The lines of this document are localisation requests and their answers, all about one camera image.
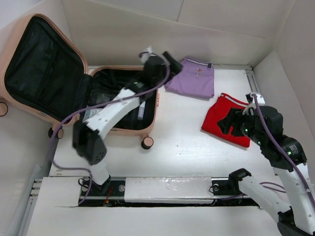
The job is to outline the purple shorts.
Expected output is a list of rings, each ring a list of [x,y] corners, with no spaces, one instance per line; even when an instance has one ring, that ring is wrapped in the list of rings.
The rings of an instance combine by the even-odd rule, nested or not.
[[[164,87],[168,92],[209,100],[214,97],[214,66],[210,62],[185,57],[182,71]]]

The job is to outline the white cotton pads pack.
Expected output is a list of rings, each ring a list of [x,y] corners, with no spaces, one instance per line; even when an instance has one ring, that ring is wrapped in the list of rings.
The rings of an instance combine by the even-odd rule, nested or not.
[[[90,109],[86,110],[82,119],[82,122],[85,122],[87,119],[95,116],[99,111],[101,111],[101,108],[95,108],[95,109]]]

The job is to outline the pink hard-shell suitcase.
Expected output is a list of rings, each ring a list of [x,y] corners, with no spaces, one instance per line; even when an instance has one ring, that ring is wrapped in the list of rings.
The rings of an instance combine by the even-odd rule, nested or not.
[[[49,135],[63,128],[87,106],[113,100],[128,82],[143,77],[139,66],[102,66],[88,72],[82,53],[42,14],[21,17],[0,55],[0,114],[13,105],[51,124]]]

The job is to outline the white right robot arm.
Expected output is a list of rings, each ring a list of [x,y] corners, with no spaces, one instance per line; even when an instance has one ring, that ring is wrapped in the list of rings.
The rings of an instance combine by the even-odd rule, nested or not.
[[[243,193],[253,199],[276,222],[283,236],[315,234],[315,191],[308,175],[307,159],[301,144],[283,134],[283,116],[273,107],[232,108],[218,121],[223,134],[245,136],[256,143],[280,178],[289,203],[264,188],[246,169],[229,174],[219,184],[221,195]]]

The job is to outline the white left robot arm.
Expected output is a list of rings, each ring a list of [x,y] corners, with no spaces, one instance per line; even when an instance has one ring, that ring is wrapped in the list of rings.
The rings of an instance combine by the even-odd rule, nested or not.
[[[108,132],[130,111],[152,96],[153,91],[179,74],[183,66],[167,51],[162,57],[152,52],[140,54],[143,70],[129,80],[114,98],[112,104],[84,122],[77,121],[73,127],[72,146],[90,166],[93,190],[104,195],[109,191],[111,177],[106,170],[107,153],[104,139]]]

